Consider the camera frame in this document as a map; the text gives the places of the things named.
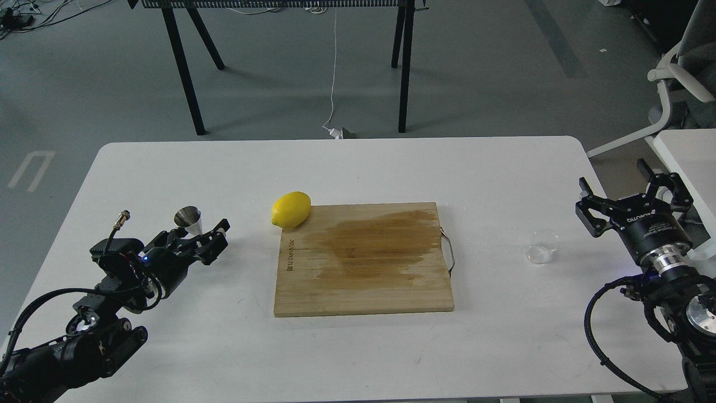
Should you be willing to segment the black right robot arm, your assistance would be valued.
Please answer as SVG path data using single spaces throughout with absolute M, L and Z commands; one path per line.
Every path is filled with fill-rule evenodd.
M 675 217 L 676 212 L 688 212 L 693 199 L 677 173 L 655 172 L 644 159 L 637 166 L 648 181 L 647 190 L 623 199 L 596 196 L 586 179 L 580 178 L 576 216 L 595 238 L 613 229 L 642 271 L 606 283 L 593 295 L 583 319 L 586 339 L 601 365 L 659 402 L 713 402 L 714 279 L 685 260 L 692 244 Z M 665 342 L 677 345 L 685 390 L 655 392 L 619 369 L 599 347 L 592 329 L 593 309 L 601 296 L 615 288 L 642 303 L 647 324 Z

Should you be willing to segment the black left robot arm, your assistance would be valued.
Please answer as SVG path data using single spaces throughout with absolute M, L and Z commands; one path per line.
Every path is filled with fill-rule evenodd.
M 94 288 L 54 290 L 21 311 L 2 357 L 3 402 L 54 402 L 71 388 L 112 377 L 148 341 L 146 327 L 133 327 L 118 312 L 154 309 L 186 279 L 192 263 L 210 265 L 228 245 L 228 220 L 203 232 L 200 212 L 193 206 L 180 209 L 176 227 L 159 232 L 147 244 L 117 237 L 129 218 L 128 211 L 120 212 L 109 236 L 91 248 L 93 262 L 105 273 Z M 74 304 L 64 335 L 31 349 L 16 349 L 31 315 L 69 293 L 83 297 Z

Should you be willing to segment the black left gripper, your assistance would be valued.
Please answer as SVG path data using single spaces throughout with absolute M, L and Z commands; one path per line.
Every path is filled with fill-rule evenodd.
M 147 245 L 139 239 L 114 239 L 107 247 L 102 240 L 90 247 L 92 261 L 123 288 L 149 286 L 156 280 L 164 297 L 171 295 L 186 279 L 194 262 L 211 265 L 228 247 L 225 233 L 230 229 L 222 219 L 210 231 L 187 237 L 184 228 L 161 231 Z

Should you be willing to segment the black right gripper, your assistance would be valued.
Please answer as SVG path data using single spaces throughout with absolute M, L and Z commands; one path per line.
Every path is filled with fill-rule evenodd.
M 681 255 L 691 249 L 690 237 L 672 212 L 688 212 L 693 199 L 678 173 L 657 173 L 644 158 L 637 160 L 637 168 L 647 179 L 646 193 L 617 201 L 602 198 L 581 177 L 581 198 L 575 204 L 575 212 L 591 237 L 598 238 L 615 229 L 635 264 L 647 267 L 656 249 L 672 245 Z M 662 187 L 672 194 L 669 204 L 657 199 Z

